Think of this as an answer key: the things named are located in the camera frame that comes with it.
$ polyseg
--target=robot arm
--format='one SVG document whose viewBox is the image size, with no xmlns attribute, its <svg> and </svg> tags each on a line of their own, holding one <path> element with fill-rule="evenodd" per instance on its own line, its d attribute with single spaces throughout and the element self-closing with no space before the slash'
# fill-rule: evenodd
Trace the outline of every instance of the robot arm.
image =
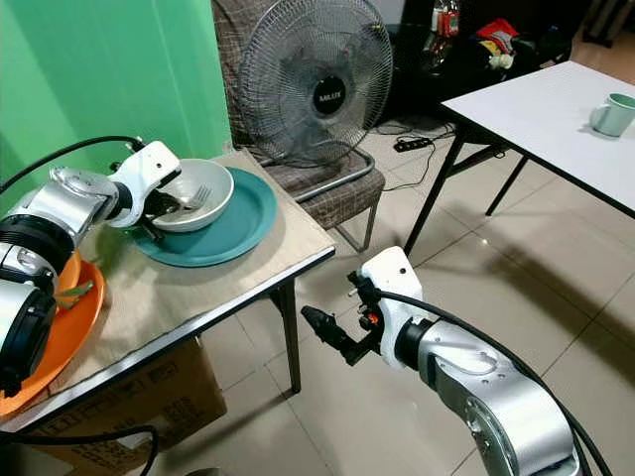
<svg viewBox="0 0 635 476">
<path fill-rule="evenodd" d="M 391 367 L 410 367 L 461 418 L 492 476 L 581 475 L 570 425 L 537 382 L 491 345 L 463 328 L 430 320 L 410 304 L 377 298 L 380 289 L 421 300 L 422 287 L 400 248 L 390 248 L 349 277 L 362 299 L 360 324 L 369 334 L 350 339 L 334 318 L 305 307 L 317 336 L 353 365 L 368 351 Z"/>
<path fill-rule="evenodd" d="M 138 223 L 147 199 L 180 173 L 161 142 L 110 177 L 54 168 L 0 220 L 0 390 L 13 396 L 42 359 L 56 312 L 58 275 L 89 228 Z"/>
</svg>

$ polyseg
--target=plaid chair cushion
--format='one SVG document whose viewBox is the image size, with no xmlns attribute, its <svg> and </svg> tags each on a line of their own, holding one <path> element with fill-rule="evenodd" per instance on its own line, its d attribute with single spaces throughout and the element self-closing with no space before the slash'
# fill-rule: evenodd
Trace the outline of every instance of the plaid chair cushion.
<svg viewBox="0 0 635 476">
<path fill-rule="evenodd" d="M 234 147 L 237 149 L 247 147 L 261 162 L 266 158 L 253 145 L 240 116 L 238 74 L 242 48 L 249 41 L 258 20 L 274 3 L 276 3 L 275 0 L 212 0 Z M 266 170 L 288 193 L 299 195 L 363 167 L 363 159 L 351 153 L 347 158 L 327 167 L 297 169 L 272 166 L 267 167 Z M 362 178 L 303 202 L 302 207 L 324 229 L 329 229 L 377 203 L 384 184 L 384 176 L 374 170 Z"/>
</svg>

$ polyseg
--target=white bowl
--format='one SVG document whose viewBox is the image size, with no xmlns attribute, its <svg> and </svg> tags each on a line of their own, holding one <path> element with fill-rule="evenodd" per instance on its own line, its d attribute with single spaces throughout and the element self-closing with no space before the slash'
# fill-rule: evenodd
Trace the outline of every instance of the white bowl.
<svg viewBox="0 0 635 476">
<path fill-rule="evenodd" d="M 187 232 L 212 223 L 222 214 L 234 192 L 234 178 L 225 167 L 214 161 L 181 159 L 181 174 L 161 191 L 187 201 L 201 186 L 210 189 L 209 197 L 201 208 L 160 216 L 153 221 L 154 225 L 165 231 Z"/>
</svg>

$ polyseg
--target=power strip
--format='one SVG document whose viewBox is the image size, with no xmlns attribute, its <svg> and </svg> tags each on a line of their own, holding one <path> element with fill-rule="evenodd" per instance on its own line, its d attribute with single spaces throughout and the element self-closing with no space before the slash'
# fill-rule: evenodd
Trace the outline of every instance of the power strip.
<svg viewBox="0 0 635 476">
<path fill-rule="evenodd" d="M 417 149 L 423 149 L 424 147 L 430 146 L 433 143 L 427 137 L 422 137 L 420 139 L 413 139 L 410 141 L 397 141 L 393 148 L 397 152 L 409 152 Z"/>
</svg>

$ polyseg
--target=chair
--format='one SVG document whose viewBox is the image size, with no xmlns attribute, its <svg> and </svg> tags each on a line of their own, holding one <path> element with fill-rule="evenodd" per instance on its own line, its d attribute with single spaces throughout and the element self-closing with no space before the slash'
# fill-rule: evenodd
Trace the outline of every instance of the chair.
<svg viewBox="0 0 635 476">
<path fill-rule="evenodd" d="M 234 147 L 246 147 L 266 167 L 273 179 L 322 228 L 335 228 L 357 252 L 364 251 L 370 244 L 375 212 L 385 184 L 384 176 L 374 168 L 370 168 L 368 172 L 369 162 L 373 164 L 372 158 L 362 151 L 353 151 L 346 158 L 325 167 L 296 169 L 267 165 L 268 158 L 254 146 L 245 129 L 240 116 L 237 90 L 242 48 L 247 44 L 260 18 L 275 1 L 212 0 L 211 3 Z M 339 179 L 355 173 L 360 177 L 339 184 Z M 370 214 L 366 233 L 363 242 L 359 244 L 339 225 L 367 209 L 370 209 Z"/>
</svg>

